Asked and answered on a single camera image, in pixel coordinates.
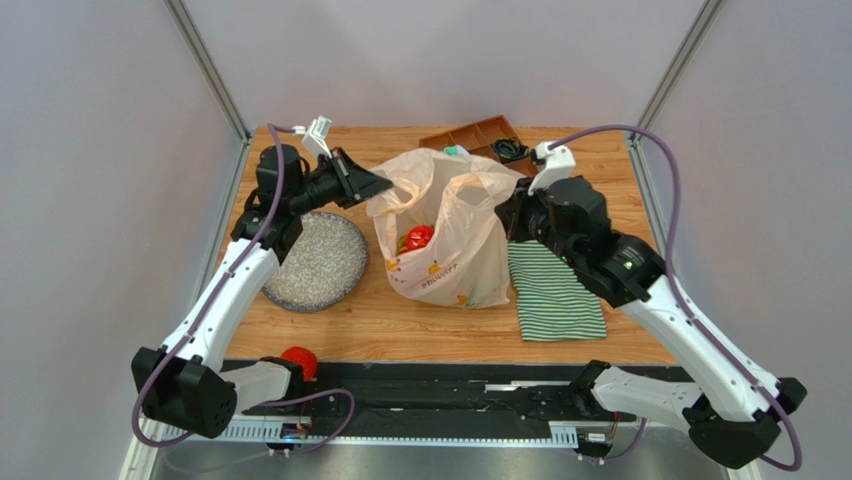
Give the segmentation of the translucent beige plastic bag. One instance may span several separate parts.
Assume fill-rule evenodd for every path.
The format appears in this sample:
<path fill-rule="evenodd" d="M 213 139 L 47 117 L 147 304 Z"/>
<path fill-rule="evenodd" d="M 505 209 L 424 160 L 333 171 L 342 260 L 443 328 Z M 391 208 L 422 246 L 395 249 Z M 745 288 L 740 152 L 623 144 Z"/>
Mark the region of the translucent beige plastic bag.
<path fill-rule="evenodd" d="M 373 168 L 394 187 L 367 202 L 385 273 L 405 298 L 451 308 L 508 303 L 506 233 L 494 212 L 522 174 L 481 156 L 418 148 Z M 435 233 L 423 249 L 397 254 L 418 225 Z"/>

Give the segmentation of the red bell pepper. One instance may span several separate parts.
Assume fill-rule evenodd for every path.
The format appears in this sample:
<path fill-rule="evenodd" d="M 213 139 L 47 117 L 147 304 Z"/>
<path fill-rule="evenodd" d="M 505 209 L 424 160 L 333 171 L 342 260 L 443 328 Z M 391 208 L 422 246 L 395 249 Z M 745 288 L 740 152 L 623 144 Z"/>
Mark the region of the red bell pepper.
<path fill-rule="evenodd" d="M 434 236 L 435 230 L 430 225 L 418 225 L 408 231 L 404 237 L 404 246 L 407 251 L 415 251 L 425 248 Z"/>

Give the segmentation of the red orange peach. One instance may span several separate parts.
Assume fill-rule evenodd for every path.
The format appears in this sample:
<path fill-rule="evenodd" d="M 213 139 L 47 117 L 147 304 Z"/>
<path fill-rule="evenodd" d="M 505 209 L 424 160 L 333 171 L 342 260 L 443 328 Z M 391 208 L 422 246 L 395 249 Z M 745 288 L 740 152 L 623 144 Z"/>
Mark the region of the red orange peach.
<path fill-rule="evenodd" d="M 299 365 L 302 368 L 303 379 L 305 381 L 313 379 L 318 370 L 318 359 L 316 355 L 304 347 L 289 347 L 281 353 L 280 358 Z"/>

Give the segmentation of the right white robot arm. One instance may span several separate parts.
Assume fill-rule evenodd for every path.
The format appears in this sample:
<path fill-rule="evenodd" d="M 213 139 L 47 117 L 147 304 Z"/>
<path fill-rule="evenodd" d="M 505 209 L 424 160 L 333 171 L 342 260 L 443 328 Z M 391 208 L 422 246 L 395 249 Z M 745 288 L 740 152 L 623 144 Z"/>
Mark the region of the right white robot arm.
<path fill-rule="evenodd" d="M 644 240 L 615 230 L 605 196 L 581 177 L 545 189 L 518 181 L 495 209 L 507 238 L 535 241 L 579 283 L 639 323 L 678 361 L 685 382 L 589 362 L 569 385 L 586 415 L 623 413 L 686 434 L 708 458 L 739 469 L 762 460 L 806 398 L 803 384 L 779 378 L 744 355 L 680 290 L 663 258 Z"/>

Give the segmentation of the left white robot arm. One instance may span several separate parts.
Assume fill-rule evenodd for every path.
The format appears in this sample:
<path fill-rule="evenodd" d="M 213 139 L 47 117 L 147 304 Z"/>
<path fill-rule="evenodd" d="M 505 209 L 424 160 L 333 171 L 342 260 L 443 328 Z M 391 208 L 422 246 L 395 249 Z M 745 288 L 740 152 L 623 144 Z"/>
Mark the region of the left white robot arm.
<path fill-rule="evenodd" d="M 257 186 L 245 202 L 213 279 L 177 328 L 131 362 L 138 391 L 132 427 L 147 445 L 141 418 L 213 439 L 234 415 L 282 400 L 303 371 L 292 361 L 263 358 L 222 369 L 225 353 L 250 305 L 293 249 L 303 215 L 329 203 L 348 209 L 393 188 L 355 163 L 341 147 L 316 156 L 311 169 L 291 145 L 265 149 Z"/>

